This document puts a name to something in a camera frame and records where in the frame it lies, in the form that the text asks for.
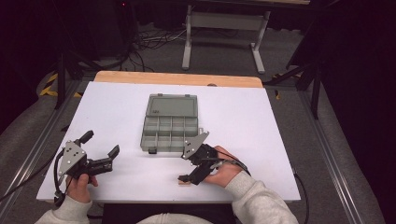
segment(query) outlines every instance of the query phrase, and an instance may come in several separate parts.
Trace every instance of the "white table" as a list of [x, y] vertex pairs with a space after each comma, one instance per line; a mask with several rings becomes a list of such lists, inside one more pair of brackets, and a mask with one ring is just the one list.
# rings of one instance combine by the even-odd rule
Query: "white table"
[[[224, 189], [200, 183], [180, 186], [179, 175], [194, 167], [179, 153], [149, 155], [140, 148], [149, 95], [195, 94], [199, 126], [210, 131], [206, 143], [227, 148], [285, 201], [298, 201], [300, 194], [276, 125], [265, 89], [183, 85], [152, 85], [91, 82], [87, 87], [61, 147], [88, 130], [93, 138], [82, 145], [88, 158], [98, 160], [120, 145], [113, 172], [97, 176], [91, 188], [94, 201], [102, 203], [228, 203]], [[37, 199], [53, 199], [53, 163]]]

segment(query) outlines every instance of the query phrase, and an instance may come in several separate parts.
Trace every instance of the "person's left hand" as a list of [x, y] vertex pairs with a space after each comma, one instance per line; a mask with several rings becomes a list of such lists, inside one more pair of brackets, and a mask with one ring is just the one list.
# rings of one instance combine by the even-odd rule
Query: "person's left hand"
[[90, 179], [92, 184], [95, 187], [98, 187], [98, 181], [95, 176], [89, 177], [88, 175], [83, 174], [79, 179], [68, 176], [66, 178], [66, 186], [69, 185], [67, 188], [67, 195], [80, 203], [89, 203], [91, 201], [91, 196], [87, 187]]

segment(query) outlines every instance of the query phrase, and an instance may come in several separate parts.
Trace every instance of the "desk leg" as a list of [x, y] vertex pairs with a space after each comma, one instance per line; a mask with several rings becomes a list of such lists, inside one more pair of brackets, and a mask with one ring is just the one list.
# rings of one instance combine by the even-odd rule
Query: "desk leg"
[[191, 6], [187, 9], [187, 20], [186, 20], [186, 45], [184, 46], [183, 64], [181, 68], [188, 70], [190, 68], [190, 56], [191, 56]]
[[254, 61], [257, 66], [257, 71], [259, 74], [264, 74], [265, 69], [264, 65], [262, 64], [262, 57], [259, 53], [260, 44], [262, 43], [262, 37], [264, 36], [265, 29], [267, 28], [267, 23], [270, 18], [270, 11], [266, 11], [264, 16], [262, 17], [262, 24], [260, 25], [259, 36], [257, 37], [256, 43], [251, 43], [251, 51], [253, 53]]

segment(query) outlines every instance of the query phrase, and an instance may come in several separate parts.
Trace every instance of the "metal rail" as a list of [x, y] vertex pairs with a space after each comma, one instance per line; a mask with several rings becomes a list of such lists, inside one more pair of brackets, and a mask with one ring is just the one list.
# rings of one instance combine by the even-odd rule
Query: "metal rail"
[[334, 155], [332, 154], [332, 149], [327, 141], [326, 135], [323, 132], [323, 129], [320, 125], [318, 119], [314, 119], [311, 109], [310, 109], [310, 100], [308, 94], [304, 91], [298, 91], [300, 99], [303, 103], [305, 112], [309, 117], [309, 121], [315, 129], [318, 140], [321, 144], [321, 152], [323, 159], [326, 162], [327, 168], [330, 172], [330, 176], [332, 177], [332, 182], [335, 185], [335, 189], [337, 190], [338, 196], [340, 197], [341, 203], [346, 210], [346, 216], [349, 219], [349, 223], [364, 223], [361, 214], [354, 203], [352, 195], [350, 193], [350, 189], [347, 185], [347, 181], [344, 178], [344, 175], [338, 164], [335, 160]]
[[[66, 92], [66, 99], [65, 102], [59, 107], [59, 109], [54, 110], [47, 122], [46, 126], [44, 127], [43, 131], [39, 135], [37, 141], [33, 145], [29, 155], [26, 157], [25, 161], [21, 165], [20, 169], [18, 170], [17, 174], [15, 175], [14, 179], [12, 180], [11, 184], [9, 185], [6, 194], [16, 188], [21, 182], [29, 177], [32, 173], [35, 165], [40, 158], [44, 148], [46, 147], [52, 131], [56, 126], [59, 118], [61, 117], [62, 113], [65, 111], [70, 99], [73, 98], [74, 93], [79, 85], [80, 81], [72, 80], [69, 88]], [[16, 190], [12, 193], [8, 198], [4, 199], [0, 203], [0, 223], [3, 223], [7, 217], [9, 210], [11, 209], [12, 205], [17, 200], [19, 194], [21, 193], [22, 188]]]

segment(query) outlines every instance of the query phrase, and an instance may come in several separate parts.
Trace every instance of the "yellow and black striped tape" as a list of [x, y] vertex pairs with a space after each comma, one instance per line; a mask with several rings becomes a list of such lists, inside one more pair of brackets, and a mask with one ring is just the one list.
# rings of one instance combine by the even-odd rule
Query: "yellow and black striped tape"
[[[40, 92], [40, 96], [43, 95], [50, 95], [50, 96], [58, 96], [57, 91], [51, 91], [50, 88], [52, 84], [55, 82], [56, 78], [58, 78], [58, 74], [55, 73], [52, 76], [50, 76], [49, 80], [47, 81], [46, 85], [44, 86], [43, 90]], [[84, 95], [84, 92], [75, 92], [74, 97], [82, 97]]]

